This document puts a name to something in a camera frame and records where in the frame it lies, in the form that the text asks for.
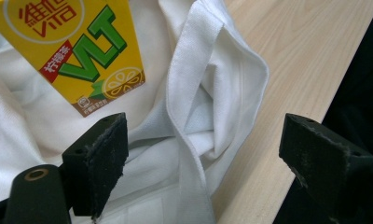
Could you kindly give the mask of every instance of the chinese characters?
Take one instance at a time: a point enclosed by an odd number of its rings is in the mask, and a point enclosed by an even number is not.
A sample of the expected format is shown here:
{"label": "chinese characters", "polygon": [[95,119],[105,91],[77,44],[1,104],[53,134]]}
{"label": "chinese characters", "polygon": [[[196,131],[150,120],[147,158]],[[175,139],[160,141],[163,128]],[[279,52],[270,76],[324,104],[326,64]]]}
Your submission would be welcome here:
{"label": "chinese characters", "polygon": [[76,12],[66,0],[41,0],[28,3],[19,9],[19,19],[31,27],[41,37],[47,36],[50,27],[56,30],[76,16]]}
{"label": "chinese characters", "polygon": [[86,108],[86,109],[84,110],[84,114],[85,114],[85,115],[88,115],[88,114],[90,114],[91,112],[95,111],[96,109],[98,109],[98,108],[100,108],[100,107],[102,107],[102,106],[104,106],[104,105],[106,105],[106,104],[108,104],[108,102],[107,102],[106,99],[103,99],[102,101],[99,101],[99,102],[97,102],[97,103],[91,104],[91,105],[89,105],[88,108]]}
{"label": "chinese characters", "polygon": [[58,70],[57,68],[59,68],[59,65],[63,62],[70,50],[71,49],[69,47],[63,45],[47,62],[44,70],[50,73],[56,72]]}

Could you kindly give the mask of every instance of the light wood surface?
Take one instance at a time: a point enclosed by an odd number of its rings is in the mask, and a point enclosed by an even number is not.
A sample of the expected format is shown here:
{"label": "light wood surface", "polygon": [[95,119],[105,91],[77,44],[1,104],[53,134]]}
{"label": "light wood surface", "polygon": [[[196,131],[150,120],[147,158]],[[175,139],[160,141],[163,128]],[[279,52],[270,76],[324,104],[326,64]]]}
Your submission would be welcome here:
{"label": "light wood surface", "polygon": [[285,113],[322,121],[373,17],[373,0],[226,0],[268,63],[256,126],[213,196],[218,223],[271,223],[294,179],[278,157]]}

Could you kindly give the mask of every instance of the yellow carton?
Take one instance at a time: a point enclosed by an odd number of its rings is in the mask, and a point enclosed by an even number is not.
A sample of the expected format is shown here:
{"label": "yellow carton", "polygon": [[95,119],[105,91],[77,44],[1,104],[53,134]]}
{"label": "yellow carton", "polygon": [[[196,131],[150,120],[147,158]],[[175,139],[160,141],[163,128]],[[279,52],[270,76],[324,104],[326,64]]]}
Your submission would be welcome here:
{"label": "yellow carton", "polygon": [[84,117],[145,82],[128,0],[0,0],[0,33]]}

